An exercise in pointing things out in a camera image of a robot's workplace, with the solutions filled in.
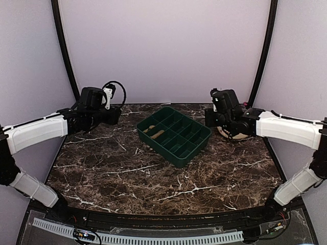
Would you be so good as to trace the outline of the green compartment tray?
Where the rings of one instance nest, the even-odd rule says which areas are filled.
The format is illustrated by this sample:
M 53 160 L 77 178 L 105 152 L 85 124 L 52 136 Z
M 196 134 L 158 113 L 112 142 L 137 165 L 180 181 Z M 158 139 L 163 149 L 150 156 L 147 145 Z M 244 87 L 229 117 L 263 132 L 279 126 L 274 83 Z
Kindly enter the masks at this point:
M 144 133 L 150 125 L 153 129 Z M 185 167 L 204 149 L 212 134 L 210 128 L 191 119 L 172 107 L 163 107 L 136 125 L 139 138 L 150 148 L 172 163 Z M 159 130 L 165 132 L 151 139 Z

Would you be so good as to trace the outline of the brown argyle sock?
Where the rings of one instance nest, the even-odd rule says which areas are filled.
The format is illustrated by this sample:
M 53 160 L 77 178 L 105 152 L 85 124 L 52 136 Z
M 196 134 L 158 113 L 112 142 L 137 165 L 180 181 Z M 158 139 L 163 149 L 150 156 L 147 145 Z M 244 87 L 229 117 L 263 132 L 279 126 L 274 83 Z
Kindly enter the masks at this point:
M 145 130 L 143 130 L 144 133 L 147 133 L 148 131 L 150 131 L 151 129 L 153 129 L 155 127 L 155 125 L 150 125 L 148 126 L 148 128 L 146 128 Z

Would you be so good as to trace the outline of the tan brown sock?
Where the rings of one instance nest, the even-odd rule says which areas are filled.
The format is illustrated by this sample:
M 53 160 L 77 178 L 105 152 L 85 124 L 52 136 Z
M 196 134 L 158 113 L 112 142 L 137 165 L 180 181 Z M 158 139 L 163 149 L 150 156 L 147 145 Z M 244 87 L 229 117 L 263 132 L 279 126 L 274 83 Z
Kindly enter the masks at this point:
M 165 131 L 164 130 L 159 130 L 157 133 L 151 136 L 151 139 L 156 139 L 160 135 L 162 135 Z

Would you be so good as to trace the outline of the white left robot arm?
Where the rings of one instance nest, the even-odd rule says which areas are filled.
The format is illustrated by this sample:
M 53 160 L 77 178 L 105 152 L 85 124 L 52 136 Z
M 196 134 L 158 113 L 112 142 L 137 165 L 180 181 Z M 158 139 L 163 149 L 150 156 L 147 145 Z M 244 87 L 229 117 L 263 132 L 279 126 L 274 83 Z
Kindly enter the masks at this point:
M 62 109 L 51 115 L 21 125 L 1 128 L 1 185 L 11 186 L 48 208 L 60 222 L 72 219 L 72 211 L 64 205 L 64 198 L 49 186 L 19 168 L 13 155 L 35 144 L 72 135 L 88 133 L 99 124 L 116 125 L 121 108 Z

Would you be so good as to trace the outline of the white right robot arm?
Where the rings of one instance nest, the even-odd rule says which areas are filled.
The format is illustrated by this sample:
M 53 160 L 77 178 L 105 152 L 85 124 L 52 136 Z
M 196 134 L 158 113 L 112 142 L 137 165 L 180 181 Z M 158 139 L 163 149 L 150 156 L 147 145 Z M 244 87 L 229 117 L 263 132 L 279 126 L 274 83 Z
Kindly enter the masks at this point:
M 261 209 L 263 220 L 270 222 L 281 207 L 326 179 L 326 122 L 304 120 L 277 114 L 274 111 L 249 108 L 246 111 L 206 109 L 205 125 L 221 127 L 232 138 L 238 134 L 277 138 L 307 146 L 314 150 L 312 161 L 290 180 L 279 186 Z

